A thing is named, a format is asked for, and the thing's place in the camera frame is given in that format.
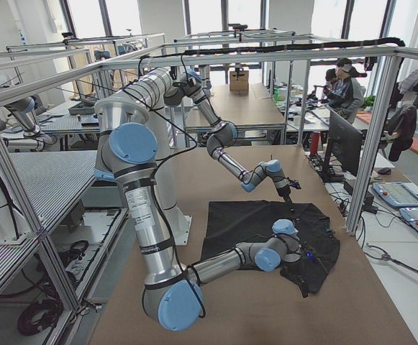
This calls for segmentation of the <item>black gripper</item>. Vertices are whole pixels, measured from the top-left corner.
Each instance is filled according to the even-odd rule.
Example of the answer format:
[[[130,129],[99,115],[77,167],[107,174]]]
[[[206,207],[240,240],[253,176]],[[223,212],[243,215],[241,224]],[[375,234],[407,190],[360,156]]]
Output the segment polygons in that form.
[[[289,195],[283,196],[283,202],[288,212],[293,213],[295,211],[295,205]]]
[[[309,286],[306,279],[302,276],[301,261],[297,260],[286,263],[284,269],[290,280],[299,287],[302,297],[307,298],[309,295]]]

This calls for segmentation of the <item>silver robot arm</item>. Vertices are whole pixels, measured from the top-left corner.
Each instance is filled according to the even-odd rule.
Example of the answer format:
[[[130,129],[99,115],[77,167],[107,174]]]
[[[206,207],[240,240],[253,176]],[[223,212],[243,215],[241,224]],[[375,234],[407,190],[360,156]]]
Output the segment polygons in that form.
[[[158,138],[148,125],[162,105],[127,93],[96,103],[101,139],[95,174],[114,179],[125,198],[147,269],[144,312],[167,330],[184,331],[206,314],[203,285],[249,265],[274,271],[299,259],[300,244],[292,221],[279,219],[263,243],[244,241],[190,265],[180,261],[175,234],[186,220],[176,207],[173,179],[158,175]]]
[[[225,147],[235,143],[237,130],[233,123],[224,121],[217,115],[197,76],[186,71],[176,77],[172,69],[157,68],[122,89],[123,93],[154,113],[158,110],[151,104],[151,101],[153,94],[158,91],[161,94],[156,98],[163,99],[167,106],[176,105],[184,97],[193,100],[211,127],[206,141],[209,156],[230,171],[240,181],[245,191],[251,192],[263,180],[270,178],[278,195],[284,200],[286,209],[294,211],[294,204],[290,197],[291,188],[300,188],[300,185],[284,175],[278,160],[260,162],[255,169],[248,171],[225,152]]]

